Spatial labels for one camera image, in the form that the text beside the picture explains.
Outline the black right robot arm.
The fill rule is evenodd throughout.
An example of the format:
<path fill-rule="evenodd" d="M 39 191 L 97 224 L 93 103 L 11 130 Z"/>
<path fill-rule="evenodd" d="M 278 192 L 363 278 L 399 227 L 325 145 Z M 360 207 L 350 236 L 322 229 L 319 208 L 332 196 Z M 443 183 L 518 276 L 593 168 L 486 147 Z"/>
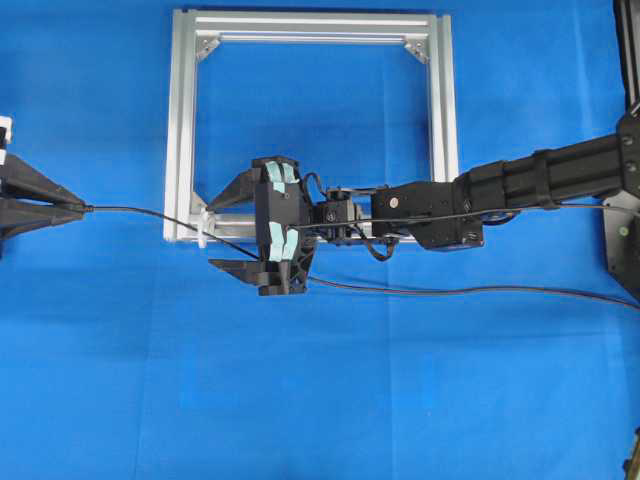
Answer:
<path fill-rule="evenodd" d="M 485 164 L 450 182 L 368 189 L 368 213 L 356 203 L 356 189 L 328 189 L 314 202 L 309 184 L 316 181 L 315 174 L 301 175 L 295 160 L 255 159 L 202 209 L 191 230 L 206 242 L 220 211 L 252 203 L 255 250 L 238 260 L 218 259 L 215 266 L 262 296 L 290 295 L 306 291 L 319 240 L 363 245 L 382 262 L 404 239 L 432 251 L 476 248 L 487 226 L 508 223 L 526 210 L 574 207 L 589 198 L 603 211 L 610 274 L 629 293 L 639 291 L 639 211 L 613 202 L 618 194 L 639 193 L 636 109 L 608 136 Z"/>

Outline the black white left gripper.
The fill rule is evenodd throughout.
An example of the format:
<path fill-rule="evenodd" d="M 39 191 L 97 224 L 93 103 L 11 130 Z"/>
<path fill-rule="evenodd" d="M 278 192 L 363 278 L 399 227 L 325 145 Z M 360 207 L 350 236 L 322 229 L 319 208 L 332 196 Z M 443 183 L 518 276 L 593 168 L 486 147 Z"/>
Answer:
<path fill-rule="evenodd" d="M 12 141 L 13 119 L 0 117 L 1 250 L 20 234 L 82 220 L 84 201 L 53 182 L 19 157 L 7 154 Z M 40 205 L 19 200 L 46 203 Z"/>

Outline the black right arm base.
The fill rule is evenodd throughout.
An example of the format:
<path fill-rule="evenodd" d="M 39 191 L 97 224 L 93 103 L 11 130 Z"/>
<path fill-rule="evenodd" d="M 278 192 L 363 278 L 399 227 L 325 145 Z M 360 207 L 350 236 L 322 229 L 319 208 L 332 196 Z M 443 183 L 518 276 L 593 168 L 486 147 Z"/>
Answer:
<path fill-rule="evenodd" d="M 639 199 L 621 192 L 603 202 L 606 262 L 609 274 L 639 300 L 639 218 L 610 210 L 618 207 L 639 213 Z"/>

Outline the black right gripper taped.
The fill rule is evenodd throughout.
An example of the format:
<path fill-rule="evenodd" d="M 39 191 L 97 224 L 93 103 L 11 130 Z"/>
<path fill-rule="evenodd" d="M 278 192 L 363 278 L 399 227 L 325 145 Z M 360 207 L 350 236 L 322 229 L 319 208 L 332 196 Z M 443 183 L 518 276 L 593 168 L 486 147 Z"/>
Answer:
<path fill-rule="evenodd" d="M 209 259 L 210 265 L 261 295 L 292 295 L 307 291 L 317 240 L 300 227 L 311 220 L 312 206 L 298 171 L 286 157 L 263 157 L 238 174 L 206 207 L 223 210 L 255 204 L 255 234 L 259 261 Z"/>

